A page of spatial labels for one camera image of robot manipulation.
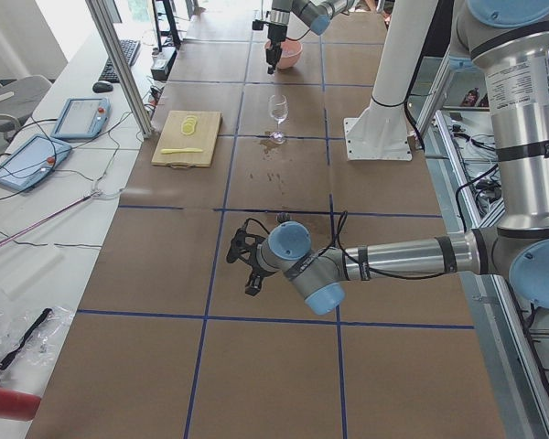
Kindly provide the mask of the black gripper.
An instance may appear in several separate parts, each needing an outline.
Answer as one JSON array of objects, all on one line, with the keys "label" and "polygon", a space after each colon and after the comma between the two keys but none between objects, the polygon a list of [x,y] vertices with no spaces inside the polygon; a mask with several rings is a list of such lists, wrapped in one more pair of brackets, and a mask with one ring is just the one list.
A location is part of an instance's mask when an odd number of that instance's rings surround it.
[{"label": "black gripper", "polygon": [[264,268],[261,265],[260,256],[260,249],[258,247],[252,247],[248,259],[252,270],[244,288],[244,292],[247,295],[258,295],[262,290],[264,278],[275,274],[271,267]]},{"label": "black gripper", "polygon": [[267,34],[269,46],[265,50],[266,62],[268,64],[268,74],[275,73],[275,68],[282,57],[282,44],[286,41],[286,33],[287,25],[274,23],[269,25]]}]

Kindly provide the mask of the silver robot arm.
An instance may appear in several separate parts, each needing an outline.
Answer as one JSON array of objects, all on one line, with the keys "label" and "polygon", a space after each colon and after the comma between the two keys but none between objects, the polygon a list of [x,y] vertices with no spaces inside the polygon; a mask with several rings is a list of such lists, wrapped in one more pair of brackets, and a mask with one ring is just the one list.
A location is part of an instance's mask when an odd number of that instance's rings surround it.
[{"label": "silver robot arm", "polygon": [[253,30],[262,30],[268,26],[267,39],[270,43],[265,50],[267,72],[274,74],[279,63],[283,48],[287,40],[287,29],[291,15],[295,15],[307,30],[322,35],[328,28],[331,20],[343,13],[347,13],[355,4],[354,0],[320,1],[318,4],[307,0],[275,0],[266,12],[265,18],[253,21]]},{"label": "silver robot arm", "polygon": [[484,74],[504,213],[492,227],[428,240],[313,250],[305,226],[281,218],[266,236],[238,229],[228,262],[251,267],[245,291],[282,273],[317,315],[344,299],[342,283],[499,275],[536,308],[549,309],[549,1],[458,1],[451,64]]}]

